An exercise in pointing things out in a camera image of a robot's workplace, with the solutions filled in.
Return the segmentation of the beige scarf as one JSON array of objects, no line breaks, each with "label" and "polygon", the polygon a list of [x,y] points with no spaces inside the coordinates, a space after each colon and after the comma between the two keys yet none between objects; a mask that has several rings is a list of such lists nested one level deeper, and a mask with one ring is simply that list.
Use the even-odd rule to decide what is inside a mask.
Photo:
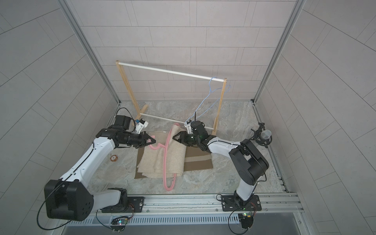
[{"label": "beige scarf", "polygon": [[187,147],[168,138],[168,132],[157,131],[149,135],[156,143],[144,148],[144,154],[138,164],[138,173],[154,179],[163,178],[164,173],[166,178],[182,176]]}]

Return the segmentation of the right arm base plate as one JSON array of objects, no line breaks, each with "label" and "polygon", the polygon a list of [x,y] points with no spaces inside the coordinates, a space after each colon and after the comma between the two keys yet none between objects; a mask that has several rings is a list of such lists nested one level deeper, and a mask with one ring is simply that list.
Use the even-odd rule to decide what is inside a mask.
[{"label": "right arm base plate", "polygon": [[232,211],[261,211],[260,200],[257,195],[253,195],[247,201],[243,201],[240,197],[234,195],[221,195],[218,194],[216,199],[221,202],[222,210],[224,212]]}]

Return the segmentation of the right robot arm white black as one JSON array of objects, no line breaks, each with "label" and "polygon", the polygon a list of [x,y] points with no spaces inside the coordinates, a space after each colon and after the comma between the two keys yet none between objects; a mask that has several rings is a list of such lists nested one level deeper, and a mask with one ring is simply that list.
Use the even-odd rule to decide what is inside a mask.
[{"label": "right robot arm white black", "polygon": [[210,135],[201,121],[191,121],[187,130],[174,135],[173,140],[188,146],[197,147],[202,151],[220,154],[232,160],[240,184],[234,193],[233,202],[236,207],[243,210],[252,199],[255,188],[261,178],[266,177],[269,163],[256,145],[268,148],[272,142],[270,130],[265,129],[264,123],[259,123],[257,130],[252,130],[253,136],[241,142],[230,142],[215,135]]}]

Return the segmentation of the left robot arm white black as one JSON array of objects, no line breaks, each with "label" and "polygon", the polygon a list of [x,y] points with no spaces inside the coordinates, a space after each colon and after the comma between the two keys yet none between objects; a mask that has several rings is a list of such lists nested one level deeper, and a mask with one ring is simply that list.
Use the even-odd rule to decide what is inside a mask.
[{"label": "left robot arm white black", "polygon": [[91,194],[88,185],[105,158],[118,147],[143,148],[155,144],[145,131],[129,131],[131,117],[117,115],[115,123],[100,130],[91,147],[78,162],[58,180],[49,180],[44,187],[48,218],[73,221],[85,220],[91,212],[134,212],[126,189],[109,188]]}]

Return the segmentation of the brown striped scarf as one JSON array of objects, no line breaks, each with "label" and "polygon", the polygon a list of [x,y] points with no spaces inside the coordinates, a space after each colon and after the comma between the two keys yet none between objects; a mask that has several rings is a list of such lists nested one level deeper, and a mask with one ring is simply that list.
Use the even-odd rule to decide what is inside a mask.
[{"label": "brown striped scarf", "polygon": [[[139,149],[137,155],[136,173],[134,177],[135,179],[145,178],[145,176],[143,176],[141,173],[138,173],[138,164],[140,163],[143,154],[144,149]],[[187,147],[184,172],[206,169],[213,169],[211,154],[206,155],[206,152],[202,152],[198,148]]]}]

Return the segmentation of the pink plastic hanger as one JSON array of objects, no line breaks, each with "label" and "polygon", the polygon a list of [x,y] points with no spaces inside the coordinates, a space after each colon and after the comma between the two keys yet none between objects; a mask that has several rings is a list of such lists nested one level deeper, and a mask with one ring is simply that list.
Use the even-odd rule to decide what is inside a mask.
[{"label": "pink plastic hanger", "polygon": [[145,156],[150,160],[149,169],[143,175],[149,178],[161,178],[166,191],[173,190],[176,177],[184,171],[186,147],[173,140],[173,136],[181,131],[179,123],[174,123],[167,132],[156,132],[152,137],[155,144],[146,148]]}]

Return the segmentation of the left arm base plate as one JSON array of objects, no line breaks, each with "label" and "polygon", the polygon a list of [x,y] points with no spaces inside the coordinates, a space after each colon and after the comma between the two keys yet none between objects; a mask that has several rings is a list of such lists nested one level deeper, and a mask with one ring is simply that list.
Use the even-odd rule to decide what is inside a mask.
[{"label": "left arm base plate", "polygon": [[144,197],[125,197],[121,198],[119,203],[101,209],[102,213],[139,213],[142,212],[144,206]]}]

